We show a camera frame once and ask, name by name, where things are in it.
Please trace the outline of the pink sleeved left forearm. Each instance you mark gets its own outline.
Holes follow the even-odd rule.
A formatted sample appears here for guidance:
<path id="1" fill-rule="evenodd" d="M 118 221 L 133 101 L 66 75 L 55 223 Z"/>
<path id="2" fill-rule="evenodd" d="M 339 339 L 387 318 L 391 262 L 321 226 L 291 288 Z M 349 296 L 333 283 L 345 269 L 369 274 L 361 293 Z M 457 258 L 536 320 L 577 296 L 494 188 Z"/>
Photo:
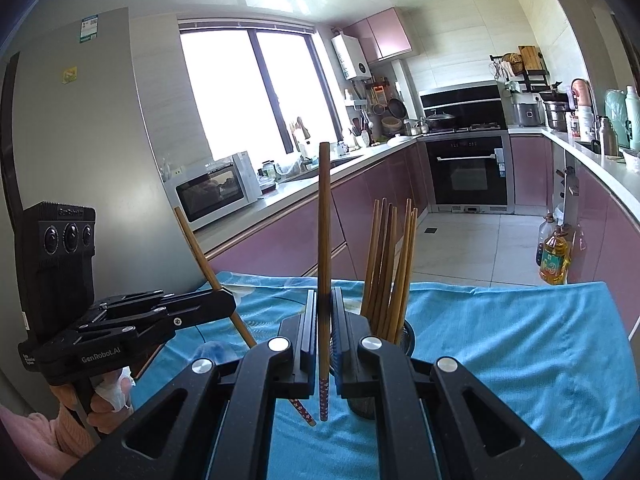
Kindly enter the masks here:
<path id="1" fill-rule="evenodd" d="M 51 420 L 39 413 L 20 416 L 2 406 L 1 421 L 39 479 L 61 479 L 94 447 L 90 434 L 64 406 Z"/>

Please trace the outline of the left hand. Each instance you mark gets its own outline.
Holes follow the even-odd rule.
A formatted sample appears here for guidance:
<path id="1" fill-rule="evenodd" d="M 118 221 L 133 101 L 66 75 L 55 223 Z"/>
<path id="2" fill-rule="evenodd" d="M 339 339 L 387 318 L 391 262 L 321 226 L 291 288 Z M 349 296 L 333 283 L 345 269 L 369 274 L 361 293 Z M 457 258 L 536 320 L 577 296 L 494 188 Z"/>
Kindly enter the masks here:
<path id="1" fill-rule="evenodd" d="M 87 422 L 101 434 L 110 434 L 134 414 L 131 390 L 134 388 L 130 368 L 119 368 L 102 376 L 90 400 Z M 82 408 L 72 385 L 50 386 L 53 395 L 67 411 L 78 414 Z"/>

